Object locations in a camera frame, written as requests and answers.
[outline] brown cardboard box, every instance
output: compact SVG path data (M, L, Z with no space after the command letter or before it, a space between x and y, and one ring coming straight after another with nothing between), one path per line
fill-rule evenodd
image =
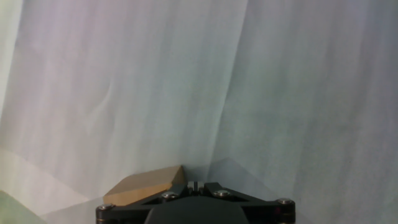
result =
M182 166L153 170L126 177L104 197L104 203L123 206L171 188L172 184L185 184Z

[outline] wrinkled white cloth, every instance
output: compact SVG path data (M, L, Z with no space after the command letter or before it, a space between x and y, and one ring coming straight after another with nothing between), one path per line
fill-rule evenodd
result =
M1 149L87 203L183 164L189 179L290 197L297 223L396 223L397 7L26 1Z

